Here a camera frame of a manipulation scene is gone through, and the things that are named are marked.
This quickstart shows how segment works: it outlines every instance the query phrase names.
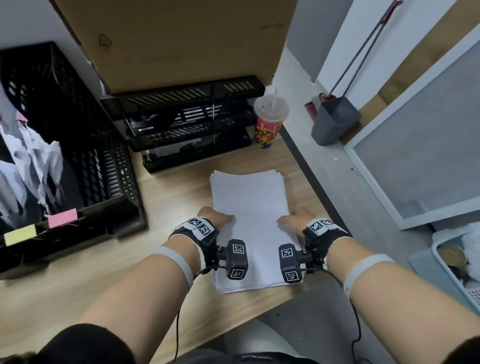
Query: yellow sticky note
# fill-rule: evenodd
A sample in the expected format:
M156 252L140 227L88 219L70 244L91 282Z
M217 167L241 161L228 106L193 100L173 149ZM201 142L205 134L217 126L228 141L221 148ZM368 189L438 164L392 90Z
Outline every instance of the yellow sticky note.
M34 224L8 232L3 236L7 246L23 242L34 237L36 237L36 229Z

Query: pink sticky note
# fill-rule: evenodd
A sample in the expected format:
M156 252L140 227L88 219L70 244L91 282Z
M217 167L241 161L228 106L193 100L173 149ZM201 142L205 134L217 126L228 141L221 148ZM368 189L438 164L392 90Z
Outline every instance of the pink sticky note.
M54 228L56 226L69 224L76 220L78 220L77 210L73 208L71 210L60 212L59 214L49 216L48 227Z

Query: cardboard box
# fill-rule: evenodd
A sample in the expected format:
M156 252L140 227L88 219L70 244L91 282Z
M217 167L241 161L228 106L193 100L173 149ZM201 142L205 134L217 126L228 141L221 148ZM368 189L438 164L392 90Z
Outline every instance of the cardboard box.
M272 82L297 0L51 0L112 94Z

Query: wooden desk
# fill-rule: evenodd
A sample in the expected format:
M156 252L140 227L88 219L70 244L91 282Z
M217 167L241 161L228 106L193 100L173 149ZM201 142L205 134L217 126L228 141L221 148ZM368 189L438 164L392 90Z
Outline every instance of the wooden desk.
M125 270L162 244L179 222L212 206L210 175L214 170L247 174L277 170L285 178L291 211L305 206L317 216L326 212L307 179L278 137L270 149L256 146L150 175L134 155L135 169L150 230L121 242L110 240L53 262L47 270L0 284L0 357L39 350L71 325L82 311ZM183 354L289 300L316 284L311 275L300 285L222 294L211 276L200 276L183 303L180 352ZM174 325L152 363L175 354Z

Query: frosted glass panel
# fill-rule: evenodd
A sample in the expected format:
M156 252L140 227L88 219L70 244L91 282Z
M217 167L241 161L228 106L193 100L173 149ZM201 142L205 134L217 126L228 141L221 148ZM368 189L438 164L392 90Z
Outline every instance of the frosted glass panel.
M353 150L402 218L480 196L480 43Z

